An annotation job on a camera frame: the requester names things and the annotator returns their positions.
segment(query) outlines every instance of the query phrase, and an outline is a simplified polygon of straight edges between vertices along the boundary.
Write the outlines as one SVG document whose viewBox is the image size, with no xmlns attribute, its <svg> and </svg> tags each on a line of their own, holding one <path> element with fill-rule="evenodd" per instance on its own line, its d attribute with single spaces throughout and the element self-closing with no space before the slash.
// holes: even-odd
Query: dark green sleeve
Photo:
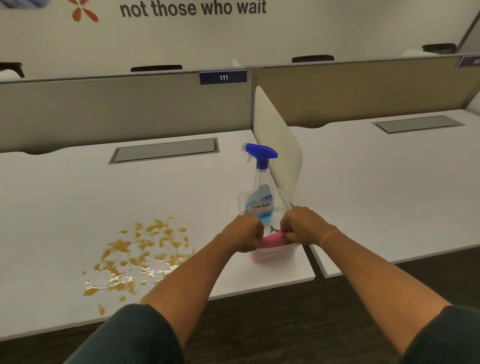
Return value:
<svg viewBox="0 0 480 364">
<path fill-rule="evenodd" d="M 147 304 L 118 310 L 65 362 L 67 364 L 181 364 L 183 352 L 168 321 Z"/>
<path fill-rule="evenodd" d="M 418 333 L 401 364 L 480 363 L 480 311 L 449 306 Z"/>
</svg>

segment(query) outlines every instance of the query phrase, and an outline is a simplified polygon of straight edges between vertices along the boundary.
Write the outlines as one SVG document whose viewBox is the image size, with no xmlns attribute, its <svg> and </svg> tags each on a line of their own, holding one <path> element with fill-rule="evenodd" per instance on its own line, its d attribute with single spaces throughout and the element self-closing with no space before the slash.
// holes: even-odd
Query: wall logo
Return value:
<svg viewBox="0 0 480 364">
<path fill-rule="evenodd" d="M 67 0 L 71 2 L 72 4 L 76 5 L 77 8 L 73 11 L 72 13 L 72 18 L 76 22 L 79 22 L 82 20 L 82 10 L 84 13 L 92 19 L 94 22 L 98 22 L 98 16 L 93 12 L 88 9 L 85 9 L 85 5 L 88 3 L 88 0 Z"/>
</svg>

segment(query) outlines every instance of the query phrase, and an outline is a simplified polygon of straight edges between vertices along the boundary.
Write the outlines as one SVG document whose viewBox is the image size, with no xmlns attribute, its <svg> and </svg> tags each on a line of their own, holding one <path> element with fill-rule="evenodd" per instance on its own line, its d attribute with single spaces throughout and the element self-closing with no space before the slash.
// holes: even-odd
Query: spray bottle label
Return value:
<svg viewBox="0 0 480 364">
<path fill-rule="evenodd" d="M 248 206 L 246 206 L 245 212 L 255 215 L 259 218 L 267 218 L 272 214 L 273 207 L 273 196 L 272 194 L 268 194 L 262 199 L 250 203 Z"/>
</svg>

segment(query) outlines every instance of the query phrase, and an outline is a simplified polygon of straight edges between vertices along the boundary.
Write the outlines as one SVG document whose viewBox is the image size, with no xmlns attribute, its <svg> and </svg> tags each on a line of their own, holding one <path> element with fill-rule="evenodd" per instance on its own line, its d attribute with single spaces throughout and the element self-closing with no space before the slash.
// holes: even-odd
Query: blue trigger sprayer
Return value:
<svg viewBox="0 0 480 364">
<path fill-rule="evenodd" d="M 274 184 L 268 171 L 268 160 L 277 158 L 278 153 L 268 146 L 250 143 L 244 144 L 242 149 L 249 154 L 247 163 L 252 157 L 257 159 L 255 182 L 248 192 L 245 212 L 259 217 L 267 224 L 272 219 L 274 210 Z"/>
</svg>

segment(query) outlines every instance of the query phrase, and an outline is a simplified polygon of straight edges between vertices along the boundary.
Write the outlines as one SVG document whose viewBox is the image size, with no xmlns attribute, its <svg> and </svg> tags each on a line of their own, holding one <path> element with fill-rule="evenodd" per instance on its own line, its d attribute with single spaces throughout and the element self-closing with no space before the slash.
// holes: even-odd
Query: dark floor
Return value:
<svg viewBox="0 0 480 364">
<path fill-rule="evenodd" d="M 449 301 L 480 307 L 480 248 L 399 266 Z M 397 363 L 345 278 L 316 273 L 312 282 L 209 302 L 187 346 L 188 362 Z M 0 342 L 0 362 L 62 363 L 98 325 Z"/>
</svg>

